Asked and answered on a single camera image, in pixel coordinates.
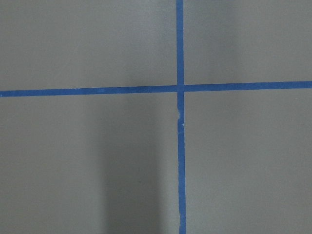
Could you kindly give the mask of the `brown paper table cover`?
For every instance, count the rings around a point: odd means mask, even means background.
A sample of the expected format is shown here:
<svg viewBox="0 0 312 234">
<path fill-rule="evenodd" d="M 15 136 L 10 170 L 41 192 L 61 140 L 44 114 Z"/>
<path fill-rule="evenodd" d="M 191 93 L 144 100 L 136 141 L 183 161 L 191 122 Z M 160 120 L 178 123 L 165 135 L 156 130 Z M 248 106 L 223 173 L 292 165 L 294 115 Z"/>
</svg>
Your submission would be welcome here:
<svg viewBox="0 0 312 234">
<path fill-rule="evenodd" d="M 309 234 L 309 0 L 3 0 L 3 234 Z"/>
</svg>

